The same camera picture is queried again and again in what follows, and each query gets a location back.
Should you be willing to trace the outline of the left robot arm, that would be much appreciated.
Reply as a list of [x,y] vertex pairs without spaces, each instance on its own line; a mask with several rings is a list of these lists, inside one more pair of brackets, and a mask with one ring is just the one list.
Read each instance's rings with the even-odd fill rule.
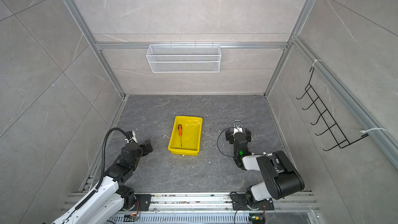
[[120,210],[138,208],[134,189],[124,183],[133,175],[141,157],[153,152],[151,140],[127,143],[114,163],[84,198],[57,218],[54,224],[103,224]]

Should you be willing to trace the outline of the orange handled screwdriver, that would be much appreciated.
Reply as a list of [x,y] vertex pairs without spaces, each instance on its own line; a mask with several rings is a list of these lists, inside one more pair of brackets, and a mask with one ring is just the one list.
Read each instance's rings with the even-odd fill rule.
[[182,147],[182,125],[181,124],[178,125],[178,133],[179,133],[179,137],[180,137],[180,146]]

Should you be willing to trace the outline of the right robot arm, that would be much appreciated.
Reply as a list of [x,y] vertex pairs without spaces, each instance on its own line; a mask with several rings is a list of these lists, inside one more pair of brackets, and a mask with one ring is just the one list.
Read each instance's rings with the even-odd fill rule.
[[259,171],[263,182],[248,187],[245,198],[248,204],[268,199],[281,199],[305,189],[305,182],[287,155],[278,150],[273,153],[255,154],[249,151],[251,131],[239,125],[223,130],[226,141],[233,145],[229,155],[238,168]]

